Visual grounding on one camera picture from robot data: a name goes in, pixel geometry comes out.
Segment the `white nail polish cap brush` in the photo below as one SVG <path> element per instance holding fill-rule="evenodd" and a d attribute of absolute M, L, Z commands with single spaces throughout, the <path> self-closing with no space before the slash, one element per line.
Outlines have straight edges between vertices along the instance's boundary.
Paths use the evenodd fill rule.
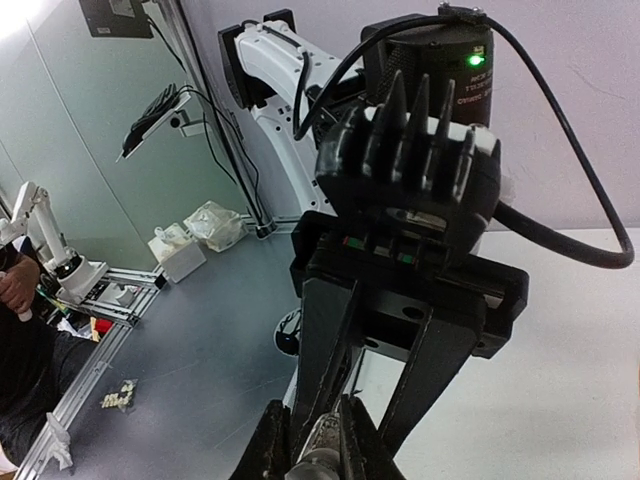
<path fill-rule="evenodd" d="M 293 466 L 284 476 L 285 480 L 339 480 L 336 469 L 317 459 L 301 461 Z"/>

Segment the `person in dark clothes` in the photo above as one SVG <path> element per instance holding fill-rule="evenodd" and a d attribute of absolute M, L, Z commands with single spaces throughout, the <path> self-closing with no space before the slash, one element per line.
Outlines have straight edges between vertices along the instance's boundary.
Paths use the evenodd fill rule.
<path fill-rule="evenodd" d="M 13 465 L 31 446 L 97 344 L 19 316 L 33 304 L 40 267 L 11 244 L 1 249 L 1 448 Z"/>

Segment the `white cardboard box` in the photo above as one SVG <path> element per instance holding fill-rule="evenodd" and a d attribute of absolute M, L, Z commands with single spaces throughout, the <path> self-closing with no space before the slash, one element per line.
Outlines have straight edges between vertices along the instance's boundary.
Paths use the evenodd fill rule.
<path fill-rule="evenodd" d="M 174 283 L 181 282 L 206 263 L 199 244 L 177 223 L 166 228 L 156 227 L 148 247 Z"/>

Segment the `black wall monitor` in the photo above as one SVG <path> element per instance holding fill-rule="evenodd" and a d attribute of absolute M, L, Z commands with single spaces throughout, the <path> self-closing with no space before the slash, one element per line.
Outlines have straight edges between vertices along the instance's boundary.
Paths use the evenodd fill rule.
<path fill-rule="evenodd" d="M 140 0 L 79 0 L 93 38 L 151 39 L 144 4 Z"/>

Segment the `plastic bag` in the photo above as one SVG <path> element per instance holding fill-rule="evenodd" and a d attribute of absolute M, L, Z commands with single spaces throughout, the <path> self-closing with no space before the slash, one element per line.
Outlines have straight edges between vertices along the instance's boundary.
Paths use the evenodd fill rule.
<path fill-rule="evenodd" d="M 248 235 L 238 212 L 211 200 L 197 208 L 183 223 L 194 238 L 217 253 L 232 248 Z"/>

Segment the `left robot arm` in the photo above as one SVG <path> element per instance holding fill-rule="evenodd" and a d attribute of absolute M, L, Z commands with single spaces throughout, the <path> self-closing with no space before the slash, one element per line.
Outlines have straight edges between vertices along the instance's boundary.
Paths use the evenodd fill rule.
<path fill-rule="evenodd" d="M 294 442 L 331 409 L 362 348 L 405 367 L 379 431 L 399 450 L 472 356 L 510 339 L 528 275 L 474 254 L 499 204 L 490 27 L 440 7 L 365 27 L 336 59 L 284 9 L 219 34 L 228 86 L 302 211 L 290 272 Z"/>

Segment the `clear nail polish bottle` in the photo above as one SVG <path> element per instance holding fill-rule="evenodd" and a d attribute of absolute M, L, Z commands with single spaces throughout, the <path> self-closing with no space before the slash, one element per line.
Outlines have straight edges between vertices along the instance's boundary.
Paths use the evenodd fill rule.
<path fill-rule="evenodd" d="M 341 418 L 337 412 L 322 414 L 304 444 L 298 462 L 317 459 L 332 465 L 340 475 Z"/>

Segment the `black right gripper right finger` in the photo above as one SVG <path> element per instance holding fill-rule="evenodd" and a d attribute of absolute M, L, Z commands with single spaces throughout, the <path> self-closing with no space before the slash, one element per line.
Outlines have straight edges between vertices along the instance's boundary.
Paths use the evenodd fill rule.
<path fill-rule="evenodd" d="M 404 480 L 362 400 L 339 402 L 340 475 L 347 480 Z"/>

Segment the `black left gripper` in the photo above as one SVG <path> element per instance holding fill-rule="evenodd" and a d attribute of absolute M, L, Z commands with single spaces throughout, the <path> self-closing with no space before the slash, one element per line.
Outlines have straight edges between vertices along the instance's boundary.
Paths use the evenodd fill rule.
<path fill-rule="evenodd" d="M 317 144 L 315 177 L 339 218 L 416 246 L 439 279 L 493 296 L 475 354 L 509 340 L 526 303 L 527 276 L 474 256 L 500 203 L 501 143 L 490 130 L 494 36 L 463 14 L 406 15 L 366 26 L 361 42 L 312 103 L 297 135 L 340 106 Z M 292 443 L 302 445 L 343 391 L 350 365 L 354 283 L 309 278 Z"/>

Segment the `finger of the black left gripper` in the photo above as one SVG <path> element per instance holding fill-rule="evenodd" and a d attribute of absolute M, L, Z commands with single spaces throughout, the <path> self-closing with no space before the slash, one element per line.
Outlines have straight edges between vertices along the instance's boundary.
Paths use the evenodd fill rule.
<path fill-rule="evenodd" d="M 378 338 L 411 345 L 379 427 L 386 447 L 398 450 L 471 356 L 487 306 L 379 304 L 377 310 L 385 316 Z"/>

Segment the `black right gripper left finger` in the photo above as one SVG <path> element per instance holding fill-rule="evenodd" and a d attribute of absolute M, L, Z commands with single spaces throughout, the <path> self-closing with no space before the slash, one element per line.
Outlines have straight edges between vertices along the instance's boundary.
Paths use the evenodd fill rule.
<path fill-rule="evenodd" d="M 291 410 L 281 400 L 268 403 L 239 461 L 239 478 L 284 479 L 292 466 Z"/>

